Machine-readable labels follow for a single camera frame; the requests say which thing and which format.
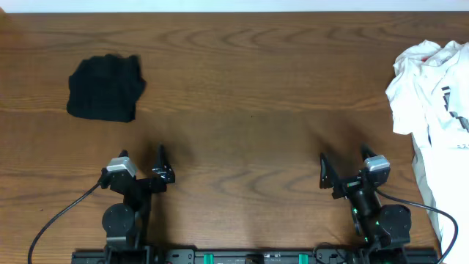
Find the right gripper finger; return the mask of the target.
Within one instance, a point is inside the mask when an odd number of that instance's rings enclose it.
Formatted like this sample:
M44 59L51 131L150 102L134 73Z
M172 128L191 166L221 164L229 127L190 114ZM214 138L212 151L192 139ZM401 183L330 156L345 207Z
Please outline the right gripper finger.
M363 161L365 161L368 158L375 157L375 156L376 156L376 153L367 144L361 145L361 157Z
M320 188L333 188L339 181L339 176L324 153L320 153Z

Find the white robot print t-shirt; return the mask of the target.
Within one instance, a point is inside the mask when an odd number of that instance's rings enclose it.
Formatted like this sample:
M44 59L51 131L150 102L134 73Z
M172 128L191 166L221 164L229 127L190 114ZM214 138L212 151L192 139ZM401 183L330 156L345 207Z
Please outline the white robot print t-shirt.
M425 40L403 51L385 94L393 132L418 147L468 148L468 44Z

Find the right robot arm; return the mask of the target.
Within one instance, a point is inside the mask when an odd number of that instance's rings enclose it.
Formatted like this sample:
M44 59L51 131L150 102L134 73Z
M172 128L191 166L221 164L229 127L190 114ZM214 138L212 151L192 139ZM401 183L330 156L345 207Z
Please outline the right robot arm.
M377 188L390 175L390 162L367 146L361 148L363 168L357 175L340 178L324 153L320 153L320 188L331 188L334 199L348 199L355 231L365 239L365 246L350 257L352 263L392 263L404 260L393 253L410 242L411 212L404 205L382 205Z

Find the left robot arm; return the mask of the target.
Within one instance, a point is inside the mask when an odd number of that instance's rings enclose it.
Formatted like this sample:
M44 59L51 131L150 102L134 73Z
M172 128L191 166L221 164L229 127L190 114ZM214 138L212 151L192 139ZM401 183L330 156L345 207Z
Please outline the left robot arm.
M158 146L152 177L138 179L138 169L123 150L102 169L98 185L121 194L123 202L110 206L102 217L106 232L106 263L159 263L159 252L147 243L152 195L175 182L165 147Z

